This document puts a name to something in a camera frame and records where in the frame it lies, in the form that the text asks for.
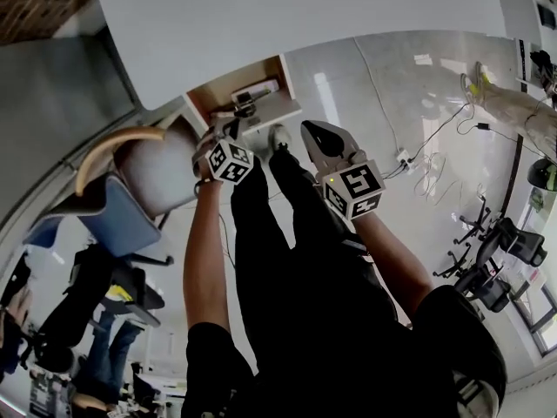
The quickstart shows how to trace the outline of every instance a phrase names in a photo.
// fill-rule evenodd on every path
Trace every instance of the white floor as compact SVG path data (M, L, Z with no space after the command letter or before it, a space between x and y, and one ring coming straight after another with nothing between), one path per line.
M460 73L472 73L476 61L480 60L487 66L495 83L518 89L514 79L516 53L511 40L461 32L415 31L359 37L358 42L371 65L373 80L393 123L398 145L406 148L411 156L466 102L460 90ZM286 54L286 59L303 114L288 120L285 125L293 136L292 152L303 165L312 168L299 136L299 125L304 119L320 119L350 131L366 150L368 158L376 159L382 172L397 167L393 132L353 39L293 51ZM470 115L471 112L465 109L457 119L466 119ZM477 216L480 208L478 192L486 194L488 204L494 211L500 208L513 161L515 144L512 141L477 129L461 136L456 132L457 119L424 147L423 152L432 157L433 164L430 189L435 179L439 179L429 196L423 195L427 190L423 179L426 163L418 158L417 162L422 164L413 175L403 174L386 181L387 190L378 209L379 216L430 272L450 265L451 260L446 254L449 250L461 253L453 246L453 239L466 232L458 217L461 214L469 218ZM474 120L482 119L491 120L485 112L477 110ZM465 123L460 129L467 131L474 124ZM499 127L499 131L513 136L503 126ZM266 131L254 133L249 142L256 151L264 148ZM278 194L279 189L270 174L268 181L269 195ZM230 193L230 188L223 190L221 213L234 259L235 229L229 204ZM290 205L282 194L274 197L271 205L289 244L294 246ZM182 261L193 213L193 206L177 209L164 228L163 245L173 255L176 264L168 268L145 268L156 286L164 291L166 307L157 311L163 326L152 332L150 344L143 335L131 351L132 358L142 361L148 345L151 362L159 370L175 375L185 373L187 332L182 297ZM79 242L83 240L83 235L78 239L79 235L74 234L75 228L80 225L77 222L72 225L63 229L54 248L65 262L70 263L73 253L83 244L83 241ZM40 271L40 266L47 264L38 260L34 259L33 269L37 266ZM60 283L67 278L67 264L61 265L56 259L49 262L49 276L46 277L46 272L42 271L40 274L45 276L39 275L34 281L38 291L47 287L45 280L54 277L54 274ZM261 264L262 270L265 270L265 262ZM228 260L226 275L232 334L237 347L255 370L255 359L239 312L234 272ZM440 283L440 280L435 278L435 282ZM59 301L62 290L45 289L37 296L31 318L40 323Z

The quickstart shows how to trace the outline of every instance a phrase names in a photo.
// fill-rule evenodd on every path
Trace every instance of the curved wooden armrest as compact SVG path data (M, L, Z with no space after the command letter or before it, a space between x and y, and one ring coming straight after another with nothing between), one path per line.
M164 140L165 130L157 127L127 127L105 136L96 142L85 158L76 176L76 195L81 197L84 194L87 185L87 177L95 160L106 150L111 149L115 145L122 144L133 139L154 139L157 141Z

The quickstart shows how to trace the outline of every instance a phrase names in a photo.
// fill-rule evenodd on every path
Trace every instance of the white table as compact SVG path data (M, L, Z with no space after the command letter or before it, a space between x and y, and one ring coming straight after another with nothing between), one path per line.
M265 57L339 38L396 30L506 34L500 0L100 2L148 109Z

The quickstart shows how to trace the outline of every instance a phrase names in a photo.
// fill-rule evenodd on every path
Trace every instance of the shelf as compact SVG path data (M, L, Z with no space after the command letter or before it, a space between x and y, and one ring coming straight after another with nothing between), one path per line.
M251 125L244 134L300 114L302 108L295 100L290 73L285 57L281 54L247 65L188 91L185 101L193 113L193 118L188 118L188 121L197 124L193 126L199 127L196 131L206 131L213 122L211 113L230 103L231 93L271 78L277 79L279 90L255 102L253 119L259 122Z

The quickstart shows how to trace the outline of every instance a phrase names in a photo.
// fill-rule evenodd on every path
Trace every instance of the white cube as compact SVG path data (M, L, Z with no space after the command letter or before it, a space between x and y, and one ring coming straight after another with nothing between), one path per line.
M370 160L323 177L323 196L340 215L355 219L379 205L385 183Z
M213 178L240 183L253 168L253 152L221 139L206 155Z

